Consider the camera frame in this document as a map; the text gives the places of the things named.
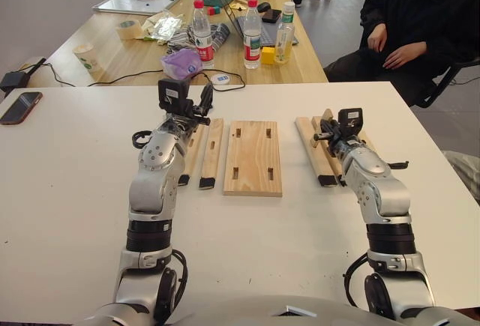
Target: black jacket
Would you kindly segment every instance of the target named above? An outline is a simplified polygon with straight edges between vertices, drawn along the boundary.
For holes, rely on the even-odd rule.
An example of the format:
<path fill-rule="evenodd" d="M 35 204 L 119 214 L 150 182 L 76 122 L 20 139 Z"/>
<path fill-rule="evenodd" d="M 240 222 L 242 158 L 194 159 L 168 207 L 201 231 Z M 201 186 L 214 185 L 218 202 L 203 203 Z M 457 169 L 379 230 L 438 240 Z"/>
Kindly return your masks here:
<path fill-rule="evenodd" d="M 367 46 L 368 35 L 384 22 L 385 56 L 399 46 L 425 41 L 427 53 L 417 63 L 441 74 L 453 61 L 478 55 L 479 12 L 479 0 L 365 0 L 361 46 Z"/>

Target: phone case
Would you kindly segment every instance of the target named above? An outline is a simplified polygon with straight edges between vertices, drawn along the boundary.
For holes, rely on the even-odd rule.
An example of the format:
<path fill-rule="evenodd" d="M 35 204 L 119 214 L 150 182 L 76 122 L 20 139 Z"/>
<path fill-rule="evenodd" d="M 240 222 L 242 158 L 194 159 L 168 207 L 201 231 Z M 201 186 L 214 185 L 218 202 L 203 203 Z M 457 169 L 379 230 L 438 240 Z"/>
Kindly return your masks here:
<path fill-rule="evenodd" d="M 27 110 L 23 113 L 23 115 L 18 118 L 17 120 L 4 120 L 3 117 L 8 113 L 8 111 L 14 106 L 14 104 L 20 99 L 20 97 L 23 94 L 37 94 L 37 97 L 33 100 L 32 104 L 30 105 Z M 38 101 L 43 97 L 44 95 L 41 92 L 24 92 L 19 95 L 19 97 L 10 105 L 10 107 L 5 111 L 5 114 L 0 118 L 0 125 L 18 125 L 21 124 L 29 115 L 29 113 L 33 110 L 33 108 L 38 104 Z"/>
<path fill-rule="evenodd" d="M 275 10 L 275 9 L 267 10 L 262 16 L 262 21 L 268 22 L 270 24 L 275 24 L 277 20 L 280 18 L 281 13 L 282 13 L 281 10 Z"/>

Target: black eraser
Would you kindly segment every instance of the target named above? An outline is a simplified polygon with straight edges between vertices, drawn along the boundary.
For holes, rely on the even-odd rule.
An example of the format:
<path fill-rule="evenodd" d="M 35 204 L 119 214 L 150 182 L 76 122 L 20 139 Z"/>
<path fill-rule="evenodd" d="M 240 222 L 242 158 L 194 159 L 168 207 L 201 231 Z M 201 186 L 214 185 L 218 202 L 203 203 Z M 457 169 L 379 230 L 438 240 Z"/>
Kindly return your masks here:
<path fill-rule="evenodd" d="M 14 71 L 6 73 L 0 82 L 0 89 L 7 92 L 14 88 L 26 88 L 29 83 L 30 75 L 23 71 Z"/>
<path fill-rule="evenodd" d="M 178 185 L 179 186 L 184 186 L 184 185 L 188 185 L 188 182 L 190 181 L 190 176 L 189 175 L 186 175 L 186 174 L 183 174 L 182 176 L 180 176 L 180 178 L 178 179 Z"/>
<path fill-rule="evenodd" d="M 215 178 L 200 178 L 199 189 L 207 190 L 215 187 Z"/>

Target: smartphone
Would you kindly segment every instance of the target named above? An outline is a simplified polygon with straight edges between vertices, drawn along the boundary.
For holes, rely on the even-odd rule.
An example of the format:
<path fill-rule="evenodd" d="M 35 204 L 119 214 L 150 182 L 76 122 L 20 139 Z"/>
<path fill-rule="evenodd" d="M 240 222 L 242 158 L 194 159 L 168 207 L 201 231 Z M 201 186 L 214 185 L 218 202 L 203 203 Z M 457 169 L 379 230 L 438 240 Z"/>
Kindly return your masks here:
<path fill-rule="evenodd" d="M 0 118 L 0 124 L 17 125 L 21 123 L 42 97 L 41 92 L 22 93 Z"/>
<path fill-rule="evenodd" d="M 270 24 L 275 24 L 280 17 L 281 10 L 275 10 L 275 9 L 270 9 L 267 10 L 263 16 L 262 16 L 262 21 L 263 22 L 268 22 Z"/>

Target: black rubber foot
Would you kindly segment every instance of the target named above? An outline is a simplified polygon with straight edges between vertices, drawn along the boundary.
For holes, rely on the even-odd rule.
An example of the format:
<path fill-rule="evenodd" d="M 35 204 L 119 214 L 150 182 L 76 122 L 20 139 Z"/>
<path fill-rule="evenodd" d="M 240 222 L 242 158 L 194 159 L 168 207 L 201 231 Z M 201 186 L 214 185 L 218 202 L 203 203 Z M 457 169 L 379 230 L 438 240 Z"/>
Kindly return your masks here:
<path fill-rule="evenodd" d="M 201 190 L 213 189 L 215 187 L 215 178 L 200 178 L 199 188 Z"/>
<path fill-rule="evenodd" d="M 178 185 L 179 186 L 188 185 L 189 181 L 190 181 L 190 176 L 189 175 L 182 175 L 182 176 L 180 176 L 180 179 L 178 180 Z"/>
<path fill-rule="evenodd" d="M 337 184 L 337 179 L 333 175 L 320 175 L 318 181 L 322 186 L 335 186 Z"/>

